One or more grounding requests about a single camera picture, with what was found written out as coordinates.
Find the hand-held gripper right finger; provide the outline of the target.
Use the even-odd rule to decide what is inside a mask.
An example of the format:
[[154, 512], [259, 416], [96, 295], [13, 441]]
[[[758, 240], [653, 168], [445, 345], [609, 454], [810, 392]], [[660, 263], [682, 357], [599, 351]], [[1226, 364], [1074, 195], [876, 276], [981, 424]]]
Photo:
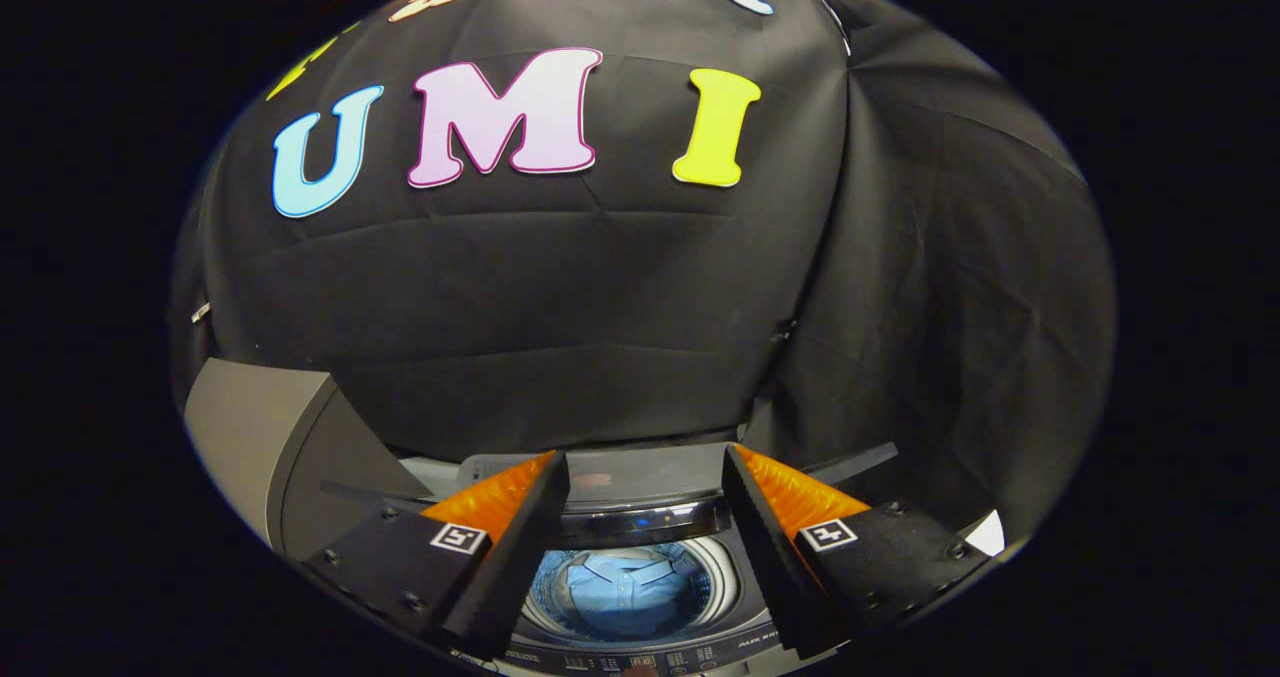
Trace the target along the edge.
[[989, 557], [906, 500], [877, 507], [731, 444], [721, 486], [782, 645], [801, 658], [906, 625]]

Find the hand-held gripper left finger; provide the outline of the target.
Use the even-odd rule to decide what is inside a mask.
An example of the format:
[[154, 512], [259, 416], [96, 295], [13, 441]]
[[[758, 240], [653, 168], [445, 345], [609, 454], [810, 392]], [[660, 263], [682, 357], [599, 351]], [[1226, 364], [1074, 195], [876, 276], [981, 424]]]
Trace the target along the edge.
[[492, 660], [506, 653], [568, 493], [564, 453], [547, 452], [425, 511], [384, 507], [302, 566], [393, 632]]

